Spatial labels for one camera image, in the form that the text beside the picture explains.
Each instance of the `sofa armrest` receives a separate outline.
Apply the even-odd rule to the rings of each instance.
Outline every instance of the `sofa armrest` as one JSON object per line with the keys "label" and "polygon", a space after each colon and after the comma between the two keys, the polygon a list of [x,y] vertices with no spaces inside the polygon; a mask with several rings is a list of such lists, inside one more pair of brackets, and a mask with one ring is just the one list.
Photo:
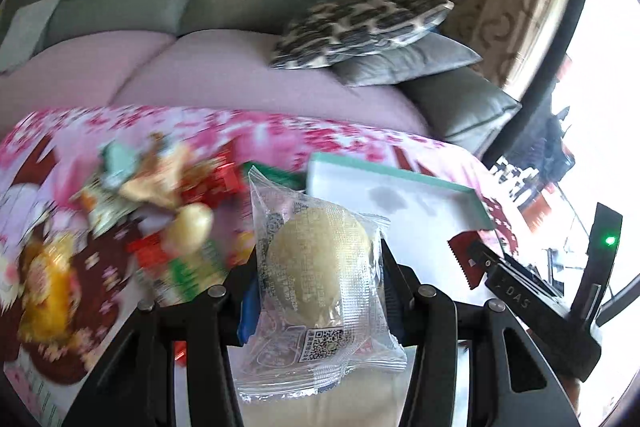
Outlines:
{"label": "sofa armrest", "polygon": [[434,137],[481,157],[520,104],[470,68],[398,85],[429,123]]}

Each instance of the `patterned pillow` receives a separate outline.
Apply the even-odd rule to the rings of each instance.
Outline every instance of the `patterned pillow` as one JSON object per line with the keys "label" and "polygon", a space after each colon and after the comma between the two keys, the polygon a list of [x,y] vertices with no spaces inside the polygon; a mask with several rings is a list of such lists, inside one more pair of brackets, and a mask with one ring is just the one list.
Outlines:
{"label": "patterned pillow", "polygon": [[447,0],[329,0],[289,23],[270,66],[324,68],[412,44],[453,8]]}

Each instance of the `pink floral tablecloth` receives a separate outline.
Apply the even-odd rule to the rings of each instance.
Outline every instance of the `pink floral tablecloth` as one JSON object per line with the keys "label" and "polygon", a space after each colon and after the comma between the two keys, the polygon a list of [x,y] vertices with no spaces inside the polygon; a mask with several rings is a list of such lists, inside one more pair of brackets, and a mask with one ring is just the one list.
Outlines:
{"label": "pink floral tablecloth", "polygon": [[[254,160],[305,171],[312,153],[330,152],[466,185],[487,204],[503,247],[517,254],[512,232],[515,221],[522,225],[517,209],[478,159],[451,144],[359,124],[238,110],[123,107],[34,113],[0,144],[0,301],[4,308],[0,355],[5,373],[43,425],[62,421],[82,379],[130,313],[130,302],[125,304],[123,297],[132,292],[128,258],[122,252],[124,243],[140,237],[140,231],[134,223],[120,225],[101,240],[88,240],[75,256],[81,284],[100,288],[87,299],[87,308],[78,310],[86,314],[88,326],[77,332],[76,345],[84,347],[75,354],[15,341],[20,302],[12,303],[12,297],[2,292],[16,277],[20,240],[47,206],[54,209],[54,228],[86,228],[84,216],[69,198],[98,165],[100,147],[117,139],[139,148],[152,131],[186,140],[198,158],[210,157],[222,144],[236,139],[238,163]],[[45,399],[42,389],[48,388],[40,383],[48,381],[68,385],[68,392],[60,391],[60,385],[49,386],[50,396]]]}

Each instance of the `metal bolt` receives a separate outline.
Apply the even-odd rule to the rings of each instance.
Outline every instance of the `metal bolt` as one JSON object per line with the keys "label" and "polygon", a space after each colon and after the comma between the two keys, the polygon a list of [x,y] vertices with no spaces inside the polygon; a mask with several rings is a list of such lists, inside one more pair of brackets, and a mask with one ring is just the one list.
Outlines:
{"label": "metal bolt", "polygon": [[430,284],[421,284],[418,286],[418,293],[423,297],[431,298],[436,296],[436,288]]}
{"label": "metal bolt", "polygon": [[491,309],[491,311],[500,313],[507,309],[507,305],[500,299],[489,299],[489,309]]}
{"label": "metal bolt", "polygon": [[220,299],[224,297],[226,293],[226,288],[222,284],[216,284],[207,290],[207,294],[209,297],[213,297],[214,299]]}
{"label": "metal bolt", "polygon": [[138,309],[141,312],[148,313],[153,308],[154,308],[154,302],[151,299],[145,298],[145,299],[142,299],[141,301],[138,302]]}

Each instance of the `pink sofa cushion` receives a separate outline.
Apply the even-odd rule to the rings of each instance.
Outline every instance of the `pink sofa cushion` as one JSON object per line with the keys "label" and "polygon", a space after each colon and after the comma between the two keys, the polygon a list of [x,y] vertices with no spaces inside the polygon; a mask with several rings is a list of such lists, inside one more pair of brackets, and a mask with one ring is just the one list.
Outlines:
{"label": "pink sofa cushion", "polygon": [[427,134],[424,118],[395,87],[344,87],[328,68],[268,68],[277,40],[239,30],[184,36],[130,79],[113,104],[263,110]]}
{"label": "pink sofa cushion", "polygon": [[173,42],[164,33],[115,31],[47,48],[0,78],[0,138],[34,110],[109,105],[134,71]]}

